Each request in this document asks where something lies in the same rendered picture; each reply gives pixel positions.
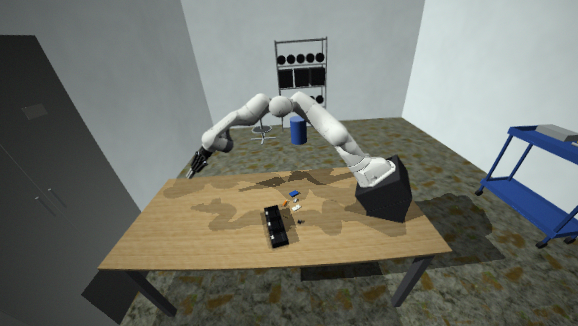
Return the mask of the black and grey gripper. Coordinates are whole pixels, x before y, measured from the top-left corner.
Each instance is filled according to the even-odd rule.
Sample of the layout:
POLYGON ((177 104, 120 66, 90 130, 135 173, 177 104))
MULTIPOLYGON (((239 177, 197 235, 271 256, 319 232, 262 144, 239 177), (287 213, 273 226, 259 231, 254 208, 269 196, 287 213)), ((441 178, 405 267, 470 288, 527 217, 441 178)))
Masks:
POLYGON ((207 160, 212 154, 213 152, 205 150, 203 146, 200 148, 199 152, 195 152, 195 156, 191 163, 192 167, 187 174, 188 179, 192 179, 196 172, 199 173, 205 166, 208 165, 207 160))

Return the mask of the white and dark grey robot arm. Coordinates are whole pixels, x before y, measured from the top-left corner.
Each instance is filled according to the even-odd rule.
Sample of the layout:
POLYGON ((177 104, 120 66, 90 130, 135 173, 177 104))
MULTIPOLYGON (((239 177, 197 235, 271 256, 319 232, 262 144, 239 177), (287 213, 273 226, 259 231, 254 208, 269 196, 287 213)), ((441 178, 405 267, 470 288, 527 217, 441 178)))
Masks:
POLYGON ((369 154, 364 155, 344 125, 313 98, 300 91, 291 98, 284 96, 269 98, 265 94, 257 94, 241 109, 229 113, 214 127, 206 131, 202 136, 202 146, 209 152, 228 153, 234 145, 229 135, 230 127, 253 126, 267 113, 281 118, 291 112, 302 117, 335 147, 349 166, 349 170, 354 174, 360 187, 373 187, 396 170, 392 161, 382 157, 371 158, 369 154))

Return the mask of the black rack of bins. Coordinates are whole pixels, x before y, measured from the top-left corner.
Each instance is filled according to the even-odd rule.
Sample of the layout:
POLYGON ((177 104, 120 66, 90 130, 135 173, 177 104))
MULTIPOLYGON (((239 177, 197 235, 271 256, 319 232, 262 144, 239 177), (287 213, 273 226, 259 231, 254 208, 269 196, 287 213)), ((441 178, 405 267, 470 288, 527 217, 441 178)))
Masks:
POLYGON ((278 205, 264 208, 273 248, 289 244, 278 205), (281 227, 280 227, 281 226, 281 227), (277 228, 276 228, 277 227, 277 228), (274 229, 273 229, 274 228, 274 229))

